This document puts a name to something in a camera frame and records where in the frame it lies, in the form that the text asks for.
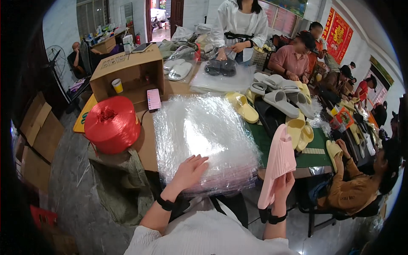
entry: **yellow paper cup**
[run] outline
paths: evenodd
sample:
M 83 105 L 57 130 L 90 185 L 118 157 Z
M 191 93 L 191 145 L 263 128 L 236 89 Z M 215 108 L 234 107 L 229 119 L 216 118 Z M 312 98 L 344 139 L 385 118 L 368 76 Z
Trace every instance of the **yellow paper cup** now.
M 116 93 L 123 92 L 122 80 L 121 79 L 114 79 L 112 82 L 112 86 L 115 89 Z

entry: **pink shirt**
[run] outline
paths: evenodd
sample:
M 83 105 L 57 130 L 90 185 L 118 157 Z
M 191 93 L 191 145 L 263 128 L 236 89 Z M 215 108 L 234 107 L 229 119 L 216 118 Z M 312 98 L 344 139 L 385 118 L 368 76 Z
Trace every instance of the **pink shirt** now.
M 309 69 L 308 56 L 301 55 L 301 57 L 297 59 L 293 45 L 286 45 L 280 48 L 275 54 L 272 55 L 270 63 L 278 64 L 282 68 L 296 74 L 300 78 L 303 74 L 307 76 Z

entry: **smartphone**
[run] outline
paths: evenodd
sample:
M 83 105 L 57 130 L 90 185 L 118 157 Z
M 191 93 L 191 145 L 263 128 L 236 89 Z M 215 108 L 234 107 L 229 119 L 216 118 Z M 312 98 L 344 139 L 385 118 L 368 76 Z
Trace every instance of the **smartphone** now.
M 143 43 L 143 44 L 139 45 L 136 49 L 134 49 L 134 50 L 132 51 L 132 53 L 144 52 L 145 50 L 147 50 L 147 48 L 149 48 L 150 45 L 152 45 L 151 42 Z

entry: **brown sweatshirt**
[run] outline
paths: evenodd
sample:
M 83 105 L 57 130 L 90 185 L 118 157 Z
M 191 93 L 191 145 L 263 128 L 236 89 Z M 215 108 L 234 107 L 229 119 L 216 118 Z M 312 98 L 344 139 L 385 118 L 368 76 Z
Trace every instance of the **brown sweatshirt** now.
M 347 161 L 346 170 L 352 180 L 344 182 L 343 173 L 338 172 L 327 197 L 317 200 L 319 207 L 335 207 L 353 215 L 375 200 L 379 182 L 358 171 L 352 159 Z

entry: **wooden door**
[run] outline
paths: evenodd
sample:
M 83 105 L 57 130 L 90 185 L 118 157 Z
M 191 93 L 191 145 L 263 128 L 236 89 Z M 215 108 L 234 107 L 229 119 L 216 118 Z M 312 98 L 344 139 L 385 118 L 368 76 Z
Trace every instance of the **wooden door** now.
M 170 25 L 170 36 L 173 36 L 176 31 L 176 25 L 183 25 L 183 10 L 184 10 L 184 0 L 172 0 L 171 1 L 171 25 Z

